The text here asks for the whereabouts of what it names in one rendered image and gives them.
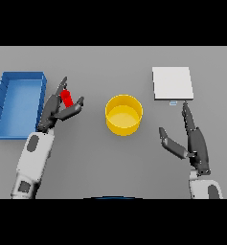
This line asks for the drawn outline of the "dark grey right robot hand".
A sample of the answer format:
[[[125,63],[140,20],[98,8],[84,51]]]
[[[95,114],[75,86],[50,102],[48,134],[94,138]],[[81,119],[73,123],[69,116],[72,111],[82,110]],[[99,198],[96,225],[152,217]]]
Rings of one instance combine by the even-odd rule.
[[[172,140],[163,127],[159,128],[162,147],[179,159],[190,159],[190,164],[197,170],[197,175],[210,175],[209,154],[205,138],[194,124],[192,111],[186,101],[183,102],[182,117],[188,137],[188,147],[185,148]]]

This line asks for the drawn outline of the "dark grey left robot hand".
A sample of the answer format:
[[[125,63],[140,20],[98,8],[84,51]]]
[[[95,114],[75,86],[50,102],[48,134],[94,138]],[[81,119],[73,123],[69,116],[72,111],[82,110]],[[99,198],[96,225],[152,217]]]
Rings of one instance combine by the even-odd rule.
[[[81,111],[84,97],[80,97],[71,107],[66,108],[60,97],[60,93],[63,89],[67,89],[67,77],[63,78],[57,91],[51,95],[45,103],[37,126],[38,132],[47,133],[49,129],[55,127],[58,120],[68,120]]]

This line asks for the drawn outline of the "red beaker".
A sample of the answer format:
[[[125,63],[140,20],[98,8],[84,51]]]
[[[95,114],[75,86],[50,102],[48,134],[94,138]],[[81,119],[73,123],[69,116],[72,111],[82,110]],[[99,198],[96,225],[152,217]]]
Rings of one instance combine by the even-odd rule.
[[[60,97],[66,108],[71,107],[74,103],[71,97],[71,92],[67,89],[63,89],[60,93]]]

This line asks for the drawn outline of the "pale square measuring scale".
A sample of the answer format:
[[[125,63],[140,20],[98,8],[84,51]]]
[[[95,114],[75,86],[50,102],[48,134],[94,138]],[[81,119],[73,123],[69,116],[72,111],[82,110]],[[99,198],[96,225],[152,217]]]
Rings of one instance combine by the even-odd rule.
[[[193,100],[193,86],[189,67],[153,67],[155,100]]]

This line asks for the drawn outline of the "yellow bowl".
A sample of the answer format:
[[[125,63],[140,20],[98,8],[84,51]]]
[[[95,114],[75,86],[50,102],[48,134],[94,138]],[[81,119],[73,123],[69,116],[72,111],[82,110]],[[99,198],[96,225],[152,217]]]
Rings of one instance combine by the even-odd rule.
[[[129,136],[140,126],[144,109],[133,96],[120,94],[111,98],[105,106],[105,124],[118,136]]]

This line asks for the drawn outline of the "blue tray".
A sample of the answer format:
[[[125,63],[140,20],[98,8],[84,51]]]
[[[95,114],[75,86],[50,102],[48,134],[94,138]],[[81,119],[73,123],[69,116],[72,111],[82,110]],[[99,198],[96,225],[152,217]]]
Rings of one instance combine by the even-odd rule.
[[[3,72],[0,78],[0,140],[26,140],[36,132],[46,93],[43,72]]]

